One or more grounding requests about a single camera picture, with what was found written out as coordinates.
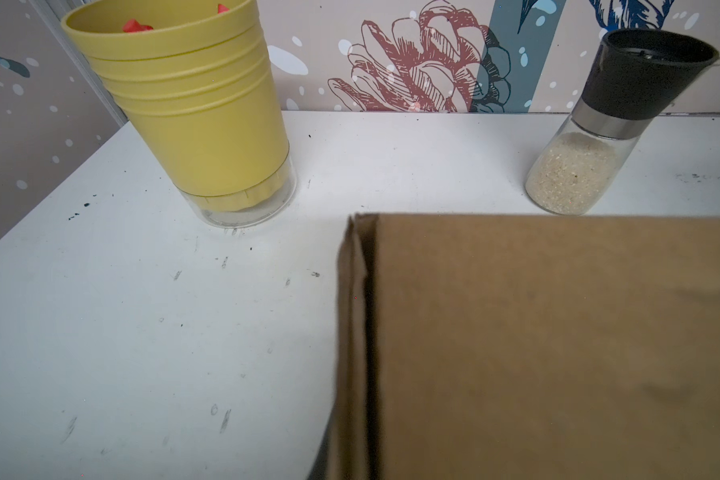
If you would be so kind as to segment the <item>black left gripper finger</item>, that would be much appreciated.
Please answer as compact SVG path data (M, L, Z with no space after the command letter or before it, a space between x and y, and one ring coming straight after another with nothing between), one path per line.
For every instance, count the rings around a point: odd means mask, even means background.
M328 465L328 456L329 456L328 451L329 451L331 426L332 426L332 415L329 416L329 419L326 423L326 427L323 432L323 437L322 437L320 446L318 448L318 451L316 453L311 470L310 470L309 474L307 475L307 480L326 480L327 479L327 465Z

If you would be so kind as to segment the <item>yellow plastic cup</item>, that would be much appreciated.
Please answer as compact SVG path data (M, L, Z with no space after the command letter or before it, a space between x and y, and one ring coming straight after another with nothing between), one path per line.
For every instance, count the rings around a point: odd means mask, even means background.
M247 227L290 202L296 173L255 2L95 1L61 25L200 218Z

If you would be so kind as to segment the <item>brown cardboard box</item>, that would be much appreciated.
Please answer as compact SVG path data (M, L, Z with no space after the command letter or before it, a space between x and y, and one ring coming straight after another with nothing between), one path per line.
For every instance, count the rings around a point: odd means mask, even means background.
M329 479L720 479L720 218L358 215Z

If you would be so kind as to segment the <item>glass spice grinder black cap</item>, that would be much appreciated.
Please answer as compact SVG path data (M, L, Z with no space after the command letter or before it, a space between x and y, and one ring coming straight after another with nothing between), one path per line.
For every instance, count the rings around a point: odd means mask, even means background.
M528 173L529 198L555 214L589 211L651 122L719 58L712 45L683 34L607 33L581 97Z

